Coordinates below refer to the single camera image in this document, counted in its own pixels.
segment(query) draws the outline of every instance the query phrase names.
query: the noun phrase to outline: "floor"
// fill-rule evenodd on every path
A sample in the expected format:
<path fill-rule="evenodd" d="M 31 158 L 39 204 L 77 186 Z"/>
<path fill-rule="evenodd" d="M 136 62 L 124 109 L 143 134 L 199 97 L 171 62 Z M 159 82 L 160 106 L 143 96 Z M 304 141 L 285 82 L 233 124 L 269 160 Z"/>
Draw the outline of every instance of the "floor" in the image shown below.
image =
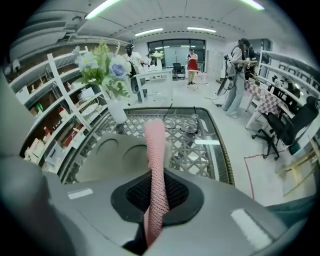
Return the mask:
<path fill-rule="evenodd" d="M 149 89 L 145 103 L 137 103 L 135 96 L 129 100 L 123 100 L 123 107 L 168 107 L 173 103 L 175 107 L 196 106 L 207 109 L 222 135 L 231 161 L 236 188 L 263 206 L 285 203 L 315 193 L 315 181 L 311 175 L 295 191 L 284 196 L 284 193 L 293 186 L 292 174 L 288 172 L 286 177 L 279 177 L 275 174 L 275 170 L 289 164 L 293 157 L 279 145 L 278 149 L 282 152 L 277 161 L 274 160 L 273 155 L 267 159 L 262 158 L 261 154 L 267 150 L 266 143 L 259 138 L 252 139 L 251 136 L 262 127 L 263 117 L 255 122 L 250 130 L 245 129 L 245 125 L 255 109 L 251 106 L 248 112 L 244 110 L 249 95 L 245 94 L 243 97 L 238 118 L 234 119 L 226 116 L 220 107 L 214 105 L 214 103 L 223 104 L 226 98 L 225 95 L 219 98 L 215 95 L 220 86 L 217 82 L 189 85 L 188 88 L 186 80 L 174 81 L 172 84 L 173 101 L 167 98 L 161 83 L 156 83 L 153 88 Z"/>

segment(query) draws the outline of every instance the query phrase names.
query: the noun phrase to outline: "pink knit tube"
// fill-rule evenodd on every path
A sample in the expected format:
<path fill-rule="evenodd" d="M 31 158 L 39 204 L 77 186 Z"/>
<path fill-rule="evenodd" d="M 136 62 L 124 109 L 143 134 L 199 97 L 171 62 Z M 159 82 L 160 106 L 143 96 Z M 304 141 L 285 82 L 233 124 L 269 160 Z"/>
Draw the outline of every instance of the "pink knit tube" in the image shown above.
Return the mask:
<path fill-rule="evenodd" d="M 162 230 L 162 217 L 169 211 L 164 178 L 165 125 L 160 119 L 149 121 L 144 125 L 149 168 L 151 169 L 151 198 L 148 209 L 146 243 L 148 247 Z"/>

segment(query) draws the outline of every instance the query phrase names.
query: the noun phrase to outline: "ceiling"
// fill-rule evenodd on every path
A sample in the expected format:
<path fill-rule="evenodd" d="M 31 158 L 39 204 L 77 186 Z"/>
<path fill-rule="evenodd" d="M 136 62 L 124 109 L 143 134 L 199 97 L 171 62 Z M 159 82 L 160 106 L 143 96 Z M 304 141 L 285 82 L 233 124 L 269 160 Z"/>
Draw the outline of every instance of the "ceiling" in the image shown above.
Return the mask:
<path fill-rule="evenodd" d="M 265 8 L 261 11 L 240 0 L 120 0 L 99 16 L 86 20 L 85 15 L 104 1 L 47 0 L 26 22 L 26 28 L 11 47 L 42 32 L 57 32 L 56 42 L 69 42 L 72 37 L 81 36 L 135 43 L 168 38 L 226 42 L 242 37 L 269 38 L 281 42 L 297 40 L 295 28 L 269 0 L 256 0 Z M 214 29 L 216 33 L 192 32 L 187 27 Z M 157 28 L 163 28 L 163 31 L 135 36 L 136 33 Z"/>

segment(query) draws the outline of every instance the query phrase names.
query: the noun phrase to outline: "glass table top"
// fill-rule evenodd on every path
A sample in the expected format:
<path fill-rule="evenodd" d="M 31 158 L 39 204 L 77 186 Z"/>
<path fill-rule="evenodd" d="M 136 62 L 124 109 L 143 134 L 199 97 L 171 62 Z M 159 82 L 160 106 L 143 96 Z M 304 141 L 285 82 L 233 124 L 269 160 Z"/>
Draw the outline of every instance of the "glass table top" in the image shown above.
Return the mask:
<path fill-rule="evenodd" d="M 108 113 L 87 136 L 65 171 L 59 173 L 63 183 L 81 182 L 77 172 L 92 148 L 105 133 L 143 138 L 144 124 L 161 119 L 165 139 L 172 144 L 170 168 L 235 185 L 223 139 L 210 113 L 204 108 L 173 107 L 125 110 L 127 121 L 116 124 Z"/>

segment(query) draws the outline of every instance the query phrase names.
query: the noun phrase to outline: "red dress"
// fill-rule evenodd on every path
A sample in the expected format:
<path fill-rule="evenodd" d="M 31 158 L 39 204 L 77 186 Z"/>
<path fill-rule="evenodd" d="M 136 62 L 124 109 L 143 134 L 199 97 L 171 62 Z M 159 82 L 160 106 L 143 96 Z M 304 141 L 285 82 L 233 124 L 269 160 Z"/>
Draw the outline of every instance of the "red dress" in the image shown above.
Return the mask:
<path fill-rule="evenodd" d="M 198 70 L 197 60 L 190 59 L 188 62 L 187 70 Z"/>

